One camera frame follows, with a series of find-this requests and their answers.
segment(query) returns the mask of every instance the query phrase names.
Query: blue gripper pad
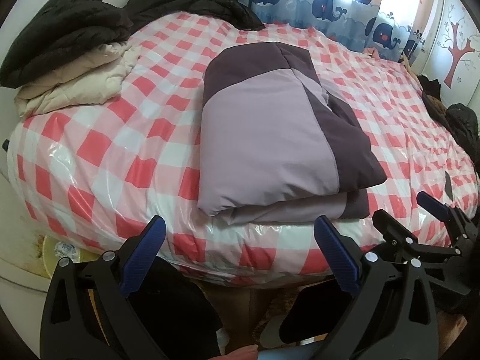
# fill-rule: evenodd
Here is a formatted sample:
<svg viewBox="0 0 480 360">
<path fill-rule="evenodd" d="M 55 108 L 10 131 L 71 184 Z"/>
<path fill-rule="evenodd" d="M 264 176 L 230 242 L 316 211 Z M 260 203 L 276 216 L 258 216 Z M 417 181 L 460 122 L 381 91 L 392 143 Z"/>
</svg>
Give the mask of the blue gripper pad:
<svg viewBox="0 0 480 360">
<path fill-rule="evenodd" d="M 120 292 L 124 297 L 139 290 L 166 236 L 167 225 L 158 217 L 123 265 Z"/>
<path fill-rule="evenodd" d="M 431 197 L 428 193 L 422 191 L 417 195 L 417 203 L 420 207 L 426 209 L 435 218 L 442 222 L 450 220 L 448 206 L 440 203 L 436 198 Z"/>
<path fill-rule="evenodd" d="M 340 240 L 340 233 L 323 215 L 315 221 L 313 234 L 342 291 L 356 296 L 360 292 L 360 268 Z"/>
</svg>

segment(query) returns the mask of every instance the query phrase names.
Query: purple folded garment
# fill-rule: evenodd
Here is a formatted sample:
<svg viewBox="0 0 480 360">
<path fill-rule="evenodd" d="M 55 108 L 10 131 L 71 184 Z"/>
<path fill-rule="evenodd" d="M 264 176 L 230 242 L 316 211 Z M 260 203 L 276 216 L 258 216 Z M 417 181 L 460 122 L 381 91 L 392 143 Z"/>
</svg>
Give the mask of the purple folded garment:
<svg viewBox="0 0 480 360">
<path fill-rule="evenodd" d="M 320 85 L 308 50 L 252 43 L 205 72 L 198 207 L 229 224 L 369 215 L 386 180 L 348 104 Z"/>
</svg>

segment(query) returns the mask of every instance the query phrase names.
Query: person's hand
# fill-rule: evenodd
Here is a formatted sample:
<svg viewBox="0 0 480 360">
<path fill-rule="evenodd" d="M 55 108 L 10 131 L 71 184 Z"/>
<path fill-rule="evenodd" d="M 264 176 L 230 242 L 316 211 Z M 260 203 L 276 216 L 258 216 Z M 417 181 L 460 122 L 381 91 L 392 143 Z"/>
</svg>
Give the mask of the person's hand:
<svg viewBox="0 0 480 360">
<path fill-rule="evenodd" d="M 225 356 L 218 356 L 211 358 L 210 360 L 257 360 L 258 359 L 258 346 L 250 345 L 237 349 Z"/>
</svg>

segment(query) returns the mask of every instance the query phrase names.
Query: blue curtain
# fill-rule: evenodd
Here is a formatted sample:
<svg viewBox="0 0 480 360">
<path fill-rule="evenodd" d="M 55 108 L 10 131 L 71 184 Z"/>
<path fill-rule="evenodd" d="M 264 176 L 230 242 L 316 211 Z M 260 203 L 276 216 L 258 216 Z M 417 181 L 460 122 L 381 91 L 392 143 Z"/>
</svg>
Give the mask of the blue curtain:
<svg viewBox="0 0 480 360">
<path fill-rule="evenodd" d="M 352 51 L 362 52 L 366 47 L 375 47 L 383 59 L 398 61 L 404 51 L 412 63 L 421 49 L 418 45 L 424 42 L 422 33 L 427 20 L 420 18 L 424 23 L 418 23 L 420 28 L 413 27 L 418 22 L 418 12 L 425 9 L 422 0 L 398 0 L 396 3 L 392 3 L 393 0 L 237 1 L 250 7 L 264 23 L 315 27 Z M 395 7 L 401 13 L 400 20 L 395 19 Z"/>
</svg>

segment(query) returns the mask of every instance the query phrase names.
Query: mattress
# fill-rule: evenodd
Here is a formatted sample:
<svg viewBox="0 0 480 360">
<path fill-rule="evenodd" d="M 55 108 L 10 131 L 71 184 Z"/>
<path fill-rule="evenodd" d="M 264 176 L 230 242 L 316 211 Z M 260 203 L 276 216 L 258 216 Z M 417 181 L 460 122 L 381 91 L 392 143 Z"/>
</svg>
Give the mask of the mattress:
<svg viewBox="0 0 480 360">
<path fill-rule="evenodd" d="M 188 275 L 258 287 L 325 275 L 312 223 L 229 226 L 197 209 L 203 72 L 225 48 L 265 41 L 308 48 L 322 85 L 354 110 L 388 176 L 368 189 L 370 216 L 385 209 L 420 242 L 443 246 L 446 229 L 417 205 L 417 193 L 474 215 L 473 164 L 428 116 L 421 89 L 400 64 L 351 52 L 314 28 L 239 31 L 187 13 L 150 23 L 133 41 L 142 54 L 121 96 L 31 117 L 12 134 L 10 182 L 30 215 L 57 237 L 116 250 L 161 215 L 168 234 L 159 255 Z M 445 193 L 448 178 L 453 200 Z M 382 241 L 370 217 L 334 225 L 364 250 Z"/>
</svg>

